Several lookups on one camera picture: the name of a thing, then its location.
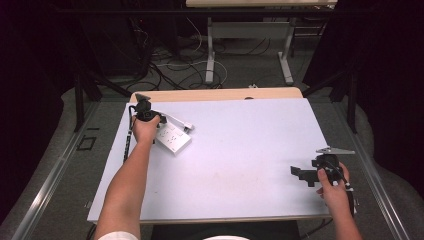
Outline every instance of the white object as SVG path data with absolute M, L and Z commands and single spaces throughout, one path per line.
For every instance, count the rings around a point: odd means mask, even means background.
M 156 140 L 177 154 L 191 141 L 191 137 L 171 122 L 161 124 L 156 133 Z
M 216 236 L 216 237 L 205 238 L 204 240 L 249 240 L 249 239 L 244 237 L 237 237 L 237 236 Z
M 282 220 L 328 217 L 316 194 L 291 175 L 313 169 L 328 146 L 307 99 L 156 102 L 196 124 L 192 142 L 174 155 L 154 144 L 142 223 Z M 88 221 L 97 222 L 107 187 L 122 166 L 128 129 L 125 108 Z M 135 145 L 131 141 L 130 150 Z

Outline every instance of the table leg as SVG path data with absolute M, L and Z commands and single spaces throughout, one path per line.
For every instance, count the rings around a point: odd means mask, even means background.
M 278 58 L 280 59 L 281 69 L 283 70 L 284 80 L 285 80 L 286 84 L 289 85 L 289 86 L 292 86 L 294 84 L 294 81 L 293 81 L 293 77 L 292 77 L 291 72 L 290 72 L 289 64 L 287 62 L 287 56 L 288 56 L 289 51 L 290 51 L 290 44 L 291 44 L 291 41 L 292 41 L 292 38 L 293 38 L 295 25 L 296 25 L 296 18 L 291 18 L 289 28 L 287 29 L 287 32 L 286 32 L 284 50 L 283 50 L 283 52 L 278 53 Z
M 208 18 L 208 64 L 206 66 L 206 84 L 213 82 L 213 69 L 215 64 L 215 52 L 213 51 L 213 37 L 212 37 L 212 18 Z

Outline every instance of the silver bar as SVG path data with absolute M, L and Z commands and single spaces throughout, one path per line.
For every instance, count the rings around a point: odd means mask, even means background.
M 405 227 L 403 226 L 396 210 L 393 207 L 390 197 L 381 182 L 380 175 L 378 174 L 373 161 L 366 153 L 358 135 L 353 134 L 349 125 L 347 124 L 345 117 L 346 110 L 343 108 L 341 103 L 333 103 L 333 106 L 339 116 L 341 123 L 343 124 L 343 127 L 346 129 L 346 132 L 352 139 L 355 148 L 358 150 L 357 154 L 362 162 L 362 169 L 365 173 L 364 175 L 368 180 L 368 184 L 370 185 L 370 188 L 374 193 L 375 199 L 377 200 L 377 203 L 380 206 L 381 212 L 384 218 L 386 219 L 387 225 L 389 226 L 393 237 L 399 240 L 409 240 L 410 238 L 408 236 L 408 233 L 406 232 Z
M 46 209 L 51 197 L 53 196 L 54 191 L 59 185 L 59 181 L 62 178 L 65 170 L 69 164 L 68 160 L 71 157 L 74 149 L 76 148 L 77 143 L 83 137 L 83 130 L 87 125 L 88 120 L 94 115 L 95 110 L 97 110 L 99 103 L 93 102 L 90 103 L 90 106 L 87 109 L 85 116 L 86 121 L 81 126 L 81 130 L 77 133 L 74 133 L 63 152 L 62 156 L 59 157 L 49 175 L 46 178 L 43 186 L 35 197 L 34 201 L 31 204 L 28 212 L 23 218 L 22 222 L 19 224 L 15 234 L 12 237 L 12 240 L 24 240 L 31 239 L 31 233 L 35 229 L 38 220 L 41 218 L 44 210 Z

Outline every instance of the metal frame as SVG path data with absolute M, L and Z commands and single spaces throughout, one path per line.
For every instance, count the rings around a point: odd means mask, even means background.
M 350 136 L 355 149 L 357 150 L 357 154 L 362 163 L 362 170 L 365 173 L 364 175 L 367 178 L 368 184 L 374 193 L 375 199 L 380 206 L 381 212 L 386 219 L 387 225 L 389 226 L 393 237 L 398 240 L 409 240 L 409 235 L 393 207 L 392 201 L 390 200 L 390 197 L 387 194 L 383 183 L 381 182 L 380 175 L 378 174 L 371 157 L 367 154 L 364 147 L 362 146 L 358 134 L 353 133 L 349 124 L 345 121 L 346 117 L 344 114 L 346 109 L 344 109 L 342 103 L 333 103 L 333 106 L 337 112 L 340 122 L 343 124 L 346 133 Z
M 87 109 L 86 119 L 90 119 L 96 112 L 100 103 L 94 102 L 91 103 Z M 63 152 L 63 154 L 57 159 L 55 165 L 50 171 L 49 175 L 46 178 L 43 186 L 35 197 L 34 201 L 31 204 L 28 212 L 25 214 L 22 222 L 19 224 L 15 234 L 12 237 L 12 240 L 23 240 L 30 239 L 31 233 L 40 220 L 45 208 L 49 204 L 50 199 L 53 196 L 54 191 L 59 185 L 60 179 L 64 175 L 66 168 L 69 164 L 69 159 L 72 157 L 72 154 L 75 152 L 77 144 L 83 138 L 83 132 L 79 131 L 72 135 L 69 143 Z
M 284 80 L 287 85 L 294 84 L 290 72 L 287 56 L 290 51 L 296 18 L 290 22 L 212 22 L 208 18 L 208 63 L 205 83 L 213 82 L 215 52 L 213 51 L 214 38 L 273 38 L 285 39 L 283 52 L 278 53 Z

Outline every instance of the desk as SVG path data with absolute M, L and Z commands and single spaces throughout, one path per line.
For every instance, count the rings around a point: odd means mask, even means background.
M 213 8 L 213 7 L 296 7 L 335 5 L 337 0 L 187 0 L 188 7 Z M 287 63 L 287 56 L 294 32 L 296 19 L 290 22 L 212 22 L 208 18 L 208 63 L 206 83 L 213 82 L 213 69 L 215 52 L 213 51 L 214 38 L 273 38 L 285 39 L 283 52 L 278 53 L 281 69 L 287 85 L 293 85 L 293 77 Z
M 316 189 L 290 173 L 291 165 L 312 169 L 315 150 L 327 146 L 307 99 L 301 98 L 298 89 L 142 94 L 152 97 L 152 109 L 195 125 L 190 133 L 192 142 L 176 156 L 160 144 L 152 147 L 142 223 L 329 216 Z M 246 97 L 255 99 L 235 100 Z M 125 111 L 88 221 L 97 222 L 107 186 L 122 165 L 127 128 Z

